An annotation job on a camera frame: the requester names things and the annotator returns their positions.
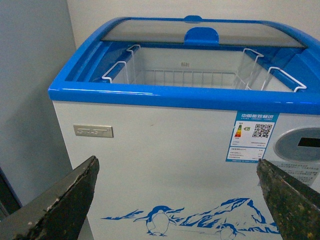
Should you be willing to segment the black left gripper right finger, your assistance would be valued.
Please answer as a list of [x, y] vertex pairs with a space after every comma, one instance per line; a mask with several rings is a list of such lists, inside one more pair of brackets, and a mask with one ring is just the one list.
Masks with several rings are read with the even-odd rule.
[[256, 173], [264, 201], [284, 240], [320, 238], [320, 193], [270, 161], [259, 159]]

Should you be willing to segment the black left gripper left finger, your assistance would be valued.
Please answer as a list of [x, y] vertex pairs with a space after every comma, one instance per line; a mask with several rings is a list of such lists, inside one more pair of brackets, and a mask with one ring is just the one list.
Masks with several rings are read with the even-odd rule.
[[91, 156], [0, 223], [2, 240], [76, 240], [92, 204], [100, 170]]

